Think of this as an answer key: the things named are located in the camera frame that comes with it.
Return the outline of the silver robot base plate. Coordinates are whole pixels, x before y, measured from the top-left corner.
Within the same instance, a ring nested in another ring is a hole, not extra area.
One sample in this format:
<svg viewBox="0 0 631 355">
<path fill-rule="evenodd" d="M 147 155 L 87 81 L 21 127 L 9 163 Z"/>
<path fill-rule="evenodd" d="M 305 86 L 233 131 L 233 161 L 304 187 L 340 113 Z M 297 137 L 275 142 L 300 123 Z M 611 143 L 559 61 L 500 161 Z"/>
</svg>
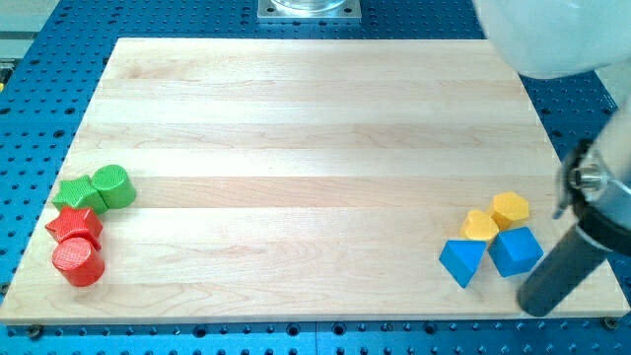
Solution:
<svg viewBox="0 0 631 355">
<path fill-rule="evenodd" d="M 258 0 L 256 17 L 263 23 L 356 21 L 360 0 Z"/>
</svg>

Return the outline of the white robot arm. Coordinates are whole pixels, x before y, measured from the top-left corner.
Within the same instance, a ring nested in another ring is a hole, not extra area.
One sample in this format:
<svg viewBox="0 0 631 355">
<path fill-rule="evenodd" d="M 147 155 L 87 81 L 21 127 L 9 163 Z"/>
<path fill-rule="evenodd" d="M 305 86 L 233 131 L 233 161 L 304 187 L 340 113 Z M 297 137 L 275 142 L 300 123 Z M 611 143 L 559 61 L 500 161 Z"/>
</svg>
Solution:
<svg viewBox="0 0 631 355">
<path fill-rule="evenodd" d="M 629 0 L 476 0 L 480 25 L 498 53 L 533 79 L 572 76 L 630 57 Z M 598 135 L 587 166 L 602 181 L 585 189 L 603 214 L 630 218 L 630 102 Z"/>
</svg>

